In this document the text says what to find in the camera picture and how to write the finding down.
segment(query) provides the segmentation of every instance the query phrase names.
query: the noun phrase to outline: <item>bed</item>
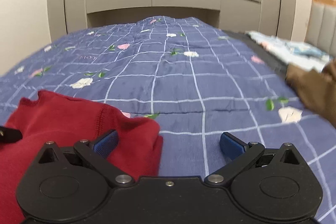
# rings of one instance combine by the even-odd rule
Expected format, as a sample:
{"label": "bed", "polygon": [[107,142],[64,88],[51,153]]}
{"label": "bed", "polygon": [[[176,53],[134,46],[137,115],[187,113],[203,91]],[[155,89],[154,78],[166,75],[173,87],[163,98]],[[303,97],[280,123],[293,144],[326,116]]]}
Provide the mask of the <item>bed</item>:
{"label": "bed", "polygon": [[[107,103],[131,117],[150,116],[164,138],[159,174],[205,177],[225,164],[220,135],[228,131],[268,148],[292,142],[324,190],[317,213],[335,223],[336,130],[306,110],[284,81],[241,40],[196,18],[150,17],[82,30],[20,62],[0,78],[0,124],[21,97],[47,89]],[[302,110],[282,123],[286,98]]]}

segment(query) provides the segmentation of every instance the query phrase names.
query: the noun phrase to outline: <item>gray upholstered headboard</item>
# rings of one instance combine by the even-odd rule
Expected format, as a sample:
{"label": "gray upholstered headboard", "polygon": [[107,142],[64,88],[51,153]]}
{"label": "gray upholstered headboard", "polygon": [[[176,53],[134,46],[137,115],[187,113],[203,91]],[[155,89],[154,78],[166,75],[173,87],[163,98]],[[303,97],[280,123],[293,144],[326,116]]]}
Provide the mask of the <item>gray upholstered headboard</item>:
{"label": "gray upholstered headboard", "polygon": [[336,57],[336,0],[313,0],[305,42]]}

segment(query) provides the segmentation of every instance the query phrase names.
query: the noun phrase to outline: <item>metal screw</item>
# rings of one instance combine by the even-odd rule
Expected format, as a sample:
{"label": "metal screw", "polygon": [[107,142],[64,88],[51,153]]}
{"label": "metal screw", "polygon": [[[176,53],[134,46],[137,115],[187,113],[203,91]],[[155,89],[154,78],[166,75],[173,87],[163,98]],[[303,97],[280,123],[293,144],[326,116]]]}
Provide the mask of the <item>metal screw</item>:
{"label": "metal screw", "polygon": [[220,183],[223,180],[224,180],[224,178],[221,175],[213,174],[213,175],[208,176],[208,181],[210,181],[212,183]]}
{"label": "metal screw", "polygon": [[118,175],[115,181],[121,184],[126,184],[132,181],[132,177],[129,175]]}
{"label": "metal screw", "polygon": [[174,186],[174,184],[175,184],[175,183],[172,182],[172,181],[167,181],[167,182],[166,182],[166,185],[169,186],[169,187]]}

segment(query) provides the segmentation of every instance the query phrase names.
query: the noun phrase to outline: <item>red cloth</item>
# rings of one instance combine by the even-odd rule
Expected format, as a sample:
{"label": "red cloth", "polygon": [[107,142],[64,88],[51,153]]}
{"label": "red cloth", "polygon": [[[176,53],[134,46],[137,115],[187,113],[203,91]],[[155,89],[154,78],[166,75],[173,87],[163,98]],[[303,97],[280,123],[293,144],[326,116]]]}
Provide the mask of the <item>red cloth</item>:
{"label": "red cloth", "polygon": [[107,104],[40,90],[38,100],[20,100],[5,127],[18,129],[23,139],[0,144],[0,223],[17,224],[24,217],[16,202],[16,187],[46,141],[72,146],[80,139],[94,140],[110,129],[119,143],[108,161],[135,179],[158,173],[163,139],[159,125],[148,118],[127,118]]}

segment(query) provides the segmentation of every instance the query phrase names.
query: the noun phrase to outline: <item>blue gripper pad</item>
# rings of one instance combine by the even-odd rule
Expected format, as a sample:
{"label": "blue gripper pad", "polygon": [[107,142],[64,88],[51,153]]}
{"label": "blue gripper pad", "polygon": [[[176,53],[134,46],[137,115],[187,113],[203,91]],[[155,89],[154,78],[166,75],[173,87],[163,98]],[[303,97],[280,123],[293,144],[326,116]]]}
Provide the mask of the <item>blue gripper pad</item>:
{"label": "blue gripper pad", "polygon": [[106,159],[112,150],[116,148],[118,142],[119,137],[117,131],[110,130],[91,142],[91,148],[95,153]]}
{"label": "blue gripper pad", "polygon": [[219,146],[226,160],[229,161],[234,160],[241,154],[245,153],[249,148],[246,143],[227,132],[224,132],[221,135]]}

